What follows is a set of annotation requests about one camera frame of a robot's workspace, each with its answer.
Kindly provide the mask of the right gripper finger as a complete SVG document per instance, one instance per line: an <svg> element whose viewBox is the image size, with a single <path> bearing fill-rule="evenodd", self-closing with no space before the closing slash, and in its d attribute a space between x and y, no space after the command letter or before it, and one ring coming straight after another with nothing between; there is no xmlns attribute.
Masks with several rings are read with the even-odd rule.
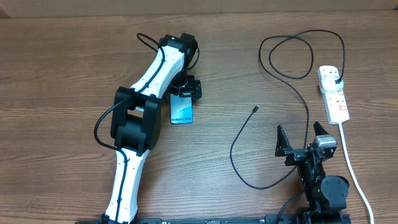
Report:
<svg viewBox="0 0 398 224"><path fill-rule="evenodd" d="M313 128L316 136L328 134L328 132L323 128L323 126L318 121L314 122Z"/></svg>
<svg viewBox="0 0 398 224"><path fill-rule="evenodd" d="M275 156L276 157L286 156L287 155L286 152L291 151L291 150L292 150L292 146L289 143L289 140L283 130L283 127L281 125L278 125Z"/></svg>

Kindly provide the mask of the Samsung Galaxy smartphone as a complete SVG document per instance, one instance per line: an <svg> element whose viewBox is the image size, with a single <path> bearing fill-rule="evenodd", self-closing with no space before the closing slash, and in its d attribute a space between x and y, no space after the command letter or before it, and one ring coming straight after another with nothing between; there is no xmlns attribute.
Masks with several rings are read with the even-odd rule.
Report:
<svg viewBox="0 0 398 224"><path fill-rule="evenodd" d="M193 123L192 98L182 98L177 95L170 95L170 122L172 124Z"/></svg>

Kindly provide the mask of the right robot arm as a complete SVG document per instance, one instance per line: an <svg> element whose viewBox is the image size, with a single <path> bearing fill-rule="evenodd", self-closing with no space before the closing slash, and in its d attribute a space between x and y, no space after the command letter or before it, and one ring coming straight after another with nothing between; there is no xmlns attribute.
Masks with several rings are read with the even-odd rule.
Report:
<svg viewBox="0 0 398 224"><path fill-rule="evenodd" d="M277 127L275 156L285 157L286 166L294 166L302 180L303 190L288 203L304 194L307 206L297 209L296 214L283 218L284 205L277 215L289 223L350 223L349 215L342 214L347 206L349 182L340 175L326 175L322 162L331 159L337 148L336 139L323 129L319 122L314 125L315 138L306 148L293 149L281 125Z"/></svg>

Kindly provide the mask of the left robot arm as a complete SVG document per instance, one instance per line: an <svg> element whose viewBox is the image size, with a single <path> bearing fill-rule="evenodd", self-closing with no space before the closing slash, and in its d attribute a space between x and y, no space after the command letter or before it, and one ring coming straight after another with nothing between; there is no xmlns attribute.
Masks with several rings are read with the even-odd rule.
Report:
<svg viewBox="0 0 398 224"><path fill-rule="evenodd" d="M193 104L202 97L201 83L188 71L200 50L194 35L166 35L152 47L157 55L146 73L131 87L119 87L114 104L98 119L94 137L107 115L116 152L116 173L111 200L99 223L133 223L145 160L155 148L161 129L162 103L170 99L173 124L193 122Z"/></svg>

